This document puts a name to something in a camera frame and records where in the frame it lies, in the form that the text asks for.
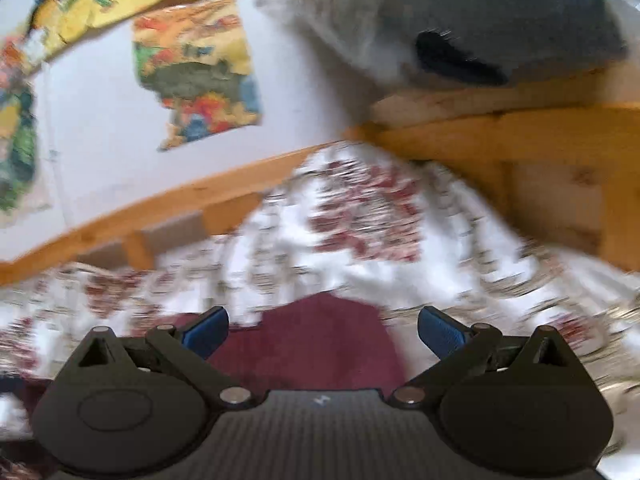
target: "red and white patterned fabric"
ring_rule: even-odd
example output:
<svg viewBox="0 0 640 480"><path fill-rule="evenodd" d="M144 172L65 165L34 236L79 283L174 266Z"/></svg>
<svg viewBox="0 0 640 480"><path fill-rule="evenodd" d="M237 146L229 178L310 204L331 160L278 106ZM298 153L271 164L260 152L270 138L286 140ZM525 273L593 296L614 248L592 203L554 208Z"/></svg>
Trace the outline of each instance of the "red and white patterned fabric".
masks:
<svg viewBox="0 0 640 480"><path fill-rule="evenodd" d="M211 299L238 326L321 291L375 304L407 377L436 361L415 332L422 304L509 334L551 323L616 406L617 452L601 471L640 476L640 424L629 423L640 420L631 397L640 384L640 278L522 238L435 162L331 145L267 192L236 232L160 262L149 273L73 265L0 290L0 370L53 378L92 326L135 335Z"/></svg>

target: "wooden headboard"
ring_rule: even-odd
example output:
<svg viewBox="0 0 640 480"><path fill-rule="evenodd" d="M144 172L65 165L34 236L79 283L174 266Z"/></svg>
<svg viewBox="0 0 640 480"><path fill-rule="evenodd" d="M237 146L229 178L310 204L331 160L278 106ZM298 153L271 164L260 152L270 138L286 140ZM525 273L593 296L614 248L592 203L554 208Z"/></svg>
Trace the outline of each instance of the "wooden headboard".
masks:
<svg viewBox="0 0 640 480"><path fill-rule="evenodd" d="M407 160L440 160L484 192L506 218L513 215L513 165L547 161L602 170L602 241L598 254L640 270L640 107L547 108L489 114L385 130L364 124L345 132ZM120 241L128 263L152 269L144 230L202 212L209 235L237 226L306 157L320 148L268 158L153 196L0 264L0 285L75 260Z"/></svg>

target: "maroon cloth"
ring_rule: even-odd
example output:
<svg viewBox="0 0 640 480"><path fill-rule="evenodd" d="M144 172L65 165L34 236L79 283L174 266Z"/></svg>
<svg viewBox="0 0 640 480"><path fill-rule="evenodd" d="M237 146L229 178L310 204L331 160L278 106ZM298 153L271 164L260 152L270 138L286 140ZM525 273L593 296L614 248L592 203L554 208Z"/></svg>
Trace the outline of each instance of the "maroon cloth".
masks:
<svg viewBox="0 0 640 480"><path fill-rule="evenodd" d="M255 394L360 388L389 394L404 383L378 310L327 292L269 310L255 328L232 330L209 362Z"/></svg>

